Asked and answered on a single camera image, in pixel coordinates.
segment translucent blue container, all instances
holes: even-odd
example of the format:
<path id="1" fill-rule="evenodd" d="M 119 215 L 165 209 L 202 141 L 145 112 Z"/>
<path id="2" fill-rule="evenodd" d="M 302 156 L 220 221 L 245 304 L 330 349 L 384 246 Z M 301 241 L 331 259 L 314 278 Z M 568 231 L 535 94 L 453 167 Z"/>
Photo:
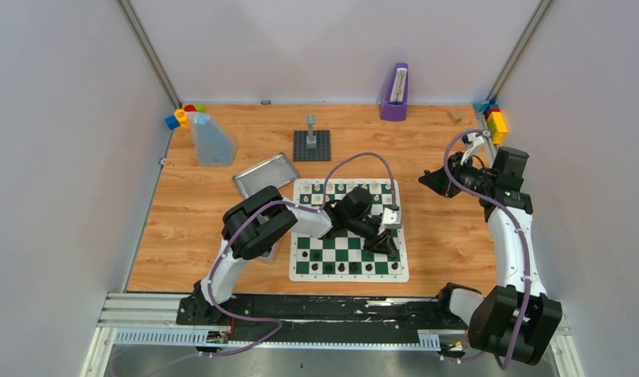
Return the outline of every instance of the translucent blue container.
<path id="1" fill-rule="evenodd" d="M 234 163 L 236 143 L 210 115 L 188 112 L 188 121 L 201 167 L 229 167 Z"/>

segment metal tray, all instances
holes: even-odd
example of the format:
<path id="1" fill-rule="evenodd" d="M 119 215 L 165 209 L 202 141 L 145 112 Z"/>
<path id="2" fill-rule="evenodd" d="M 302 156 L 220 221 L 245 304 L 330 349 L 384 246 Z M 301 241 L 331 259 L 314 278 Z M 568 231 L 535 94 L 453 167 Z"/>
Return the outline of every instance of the metal tray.
<path id="1" fill-rule="evenodd" d="M 234 184 L 243 198 L 247 198 L 264 187 L 279 189 L 297 178 L 298 171 L 281 152 L 235 175 Z"/>

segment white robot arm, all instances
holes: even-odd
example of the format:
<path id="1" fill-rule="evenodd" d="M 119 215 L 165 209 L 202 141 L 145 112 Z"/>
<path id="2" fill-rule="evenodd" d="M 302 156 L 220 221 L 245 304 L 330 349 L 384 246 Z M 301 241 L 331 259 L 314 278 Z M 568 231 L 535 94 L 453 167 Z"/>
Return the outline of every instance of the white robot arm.
<path id="1" fill-rule="evenodd" d="M 290 228 L 289 232 L 303 233 L 311 237 L 322 238 L 329 233 L 331 228 L 333 228 L 331 219 L 324 210 L 316 213 L 299 210 L 294 207 L 290 207 L 289 210 L 297 219 L 297 223 Z M 217 258 L 222 258 L 222 261 L 220 261 L 217 266 L 213 281 L 209 280 L 209 276 L 206 276 L 202 279 L 201 283 L 204 297 L 209 297 L 209 286 L 211 286 L 214 298 L 218 304 L 221 304 L 232 297 L 234 284 L 236 284 L 236 281 L 241 276 L 243 269 L 246 268 L 246 265 L 249 262 L 249 260 L 244 258 L 235 258 L 234 251 L 231 247 L 225 253 L 226 247 L 227 240 L 223 239 L 220 244 L 220 250 L 217 254 Z"/>
<path id="2" fill-rule="evenodd" d="M 261 216 L 246 224 L 246 220 L 268 203 L 277 202 Z M 211 273 L 200 282 L 203 297 L 211 304 L 221 304 L 232 297 L 234 284 L 249 260 L 262 255 L 286 232 L 302 233 L 318 239 L 332 239 L 343 229 L 364 238 L 363 249 L 394 256 L 398 247 L 390 229 L 401 226 L 400 210 L 385 208 L 380 216 L 369 215 L 371 194 L 364 188 L 354 188 L 343 199 L 327 203 L 323 209 L 309 209 L 283 198 L 273 186 L 245 199 L 223 217 L 223 240 Z M 232 241 L 228 240 L 241 229 Z M 209 300 L 210 293 L 214 301 Z"/>
<path id="3" fill-rule="evenodd" d="M 512 360 L 536 364 L 548 346 L 562 318 L 562 306 L 546 296 L 535 263 L 531 243 L 532 201 L 520 192 L 528 154 L 514 148 L 500 147 L 492 167 L 477 169 L 472 157 L 485 144 L 484 137 L 465 135 L 466 152 L 457 152 L 447 159 L 447 169 L 425 171 L 419 182 L 438 194 L 452 198 L 461 189 L 451 183 L 447 170 L 465 188 L 492 200 L 479 200 L 484 208 L 488 228 L 493 236 L 497 262 L 497 285 L 488 296 L 469 287 L 447 284 L 440 291 L 440 308 L 469 325 L 470 347 L 493 353 L 507 354 L 515 323 L 524 316 L 515 334 Z M 513 217 L 518 224 L 514 225 Z M 527 243 L 530 268 L 524 268 L 524 247 L 519 232 Z M 526 280 L 530 281 L 528 304 L 523 307 Z"/>

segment wooden tabletop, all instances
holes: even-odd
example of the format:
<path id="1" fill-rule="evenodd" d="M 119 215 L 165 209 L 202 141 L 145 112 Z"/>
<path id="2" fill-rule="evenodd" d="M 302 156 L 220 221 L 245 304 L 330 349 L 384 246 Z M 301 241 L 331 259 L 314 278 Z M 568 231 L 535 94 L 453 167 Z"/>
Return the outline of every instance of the wooden tabletop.
<path id="1" fill-rule="evenodd" d="M 374 105 L 207 105 L 206 111 L 238 145 L 236 160 L 230 167 L 199 167 L 190 131 L 174 131 L 128 291 L 191 291 L 218 253 L 222 215 L 243 200 L 232 177 L 278 152 L 291 159 L 294 130 L 303 130 L 305 115 L 314 114 L 316 130 L 331 130 L 333 160 L 294 163 L 299 174 L 324 178 L 356 153 L 383 155 L 400 185 L 410 279 L 406 283 L 291 281 L 287 234 L 276 262 L 251 262 L 235 292 L 435 295 L 453 282 L 487 294 L 495 284 L 495 256 L 477 199 L 465 193 L 445 199 L 417 182 L 423 170 L 442 167 L 444 149 L 456 134 L 478 128 L 470 106 L 457 108 L 463 119 L 453 124 L 443 106 L 410 106 L 406 121 L 391 123 L 379 119 Z M 342 167 L 334 178 L 386 178 L 386 170 L 375 158 L 362 157 Z M 289 184 L 280 191 L 292 197 L 292 189 Z"/>

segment chess board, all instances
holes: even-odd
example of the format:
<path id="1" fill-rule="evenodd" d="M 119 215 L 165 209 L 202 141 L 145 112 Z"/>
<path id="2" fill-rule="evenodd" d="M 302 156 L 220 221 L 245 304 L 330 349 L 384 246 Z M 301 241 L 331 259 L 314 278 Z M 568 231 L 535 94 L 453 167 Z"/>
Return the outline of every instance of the chess board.
<path id="1" fill-rule="evenodd" d="M 294 202 L 318 207 L 322 204 L 323 179 L 297 179 Z M 396 200 L 400 205 L 398 182 L 394 181 Z M 371 193 L 371 214 L 381 214 L 391 207 L 392 189 L 388 179 L 331 179 L 327 201 L 342 199 L 356 186 Z M 333 240 L 318 240 L 292 233 L 290 279 L 293 281 L 356 281 L 404 283 L 410 279 L 403 229 L 392 231 L 399 253 L 395 258 L 363 251 L 363 238 L 345 230 Z"/>

